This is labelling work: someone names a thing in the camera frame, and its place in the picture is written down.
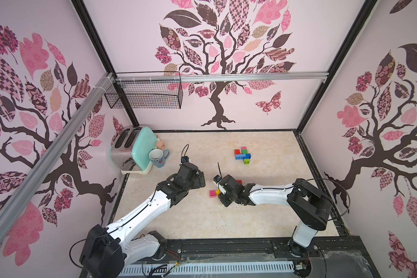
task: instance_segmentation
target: butterfly decal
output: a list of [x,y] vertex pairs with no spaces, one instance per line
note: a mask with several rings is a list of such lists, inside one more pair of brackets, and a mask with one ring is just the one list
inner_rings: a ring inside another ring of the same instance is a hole
[[266,101],[259,101],[257,103],[255,103],[259,108],[262,108],[264,112],[267,113],[267,115],[269,114],[269,111],[272,110],[273,108],[279,108],[281,109],[280,105],[281,105],[281,101],[279,101],[278,99],[281,98],[281,91],[277,92],[272,99],[270,100],[270,102],[266,102]]

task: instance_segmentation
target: blue mug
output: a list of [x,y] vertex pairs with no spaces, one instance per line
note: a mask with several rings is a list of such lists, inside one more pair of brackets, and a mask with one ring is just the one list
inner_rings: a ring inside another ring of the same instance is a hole
[[165,165],[165,159],[168,158],[169,154],[170,151],[167,149],[162,151],[161,149],[156,148],[148,154],[148,157],[153,162],[153,164],[156,165],[157,168],[161,168]]

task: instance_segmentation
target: wire basket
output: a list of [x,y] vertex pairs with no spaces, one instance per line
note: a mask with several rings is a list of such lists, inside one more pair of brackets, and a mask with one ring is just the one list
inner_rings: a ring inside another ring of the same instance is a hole
[[[182,83],[178,76],[174,80],[142,80],[146,77],[134,77],[116,80],[127,97],[131,108],[169,108],[180,109],[182,104]],[[114,86],[105,93],[110,108],[124,108]]]

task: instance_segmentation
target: tree wall decal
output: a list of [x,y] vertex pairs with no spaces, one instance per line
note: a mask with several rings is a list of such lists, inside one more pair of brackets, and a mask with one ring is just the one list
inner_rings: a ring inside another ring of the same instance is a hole
[[[255,8],[261,6],[255,17],[250,16],[249,0],[231,0],[229,3],[227,0],[195,1],[195,5],[190,0],[172,0],[184,9],[165,16],[160,31],[166,47],[158,47],[155,57],[167,64],[165,71],[179,71],[184,75],[289,71],[295,63],[283,60],[295,49],[288,50],[282,46],[291,34],[277,36],[284,33],[290,24],[289,9],[280,12],[287,5],[287,0],[278,3],[276,0],[251,2],[256,2]],[[169,20],[175,21],[180,28],[166,27]],[[171,63],[174,58],[179,62]],[[240,88],[246,94],[252,94],[252,89],[261,90],[274,84],[272,81],[250,81],[248,84],[229,81],[184,83],[182,86],[183,89],[188,88],[189,96],[193,93],[199,97],[210,95],[216,114],[202,126],[216,123],[218,128],[226,129],[222,126],[223,122],[235,121],[224,115],[219,98],[222,92],[237,94]],[[272,108],[279,107],[278,99],[261,101],[256,105],[268,113]]]

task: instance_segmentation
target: beige floor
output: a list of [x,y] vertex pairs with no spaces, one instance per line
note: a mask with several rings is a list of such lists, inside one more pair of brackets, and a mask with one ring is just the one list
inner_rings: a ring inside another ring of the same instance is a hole
[[[282,205],[224,207],[218,198],[210,198],[215,190],[213,177],[231,175],[243,184],[276,186],[293,183],[296,178],[312,175],[293,132],[199,132],[158,133],[170,156],[160,169],[153,166],[148,175],[131,174],[122,195],[115,219],[119,219],[142,203],[156,184],[177,173],[180,154],[185,144],[187,156],[204,172],[206,187],[191,190],[176,206],[156,217],[139,234],[156,230],[165,238],[228,238],[290,237],[299,218]],[[249,165],[235,160],[234,149],[242,146],[252,155]],[[333,221],[317,236],[338,236]]]

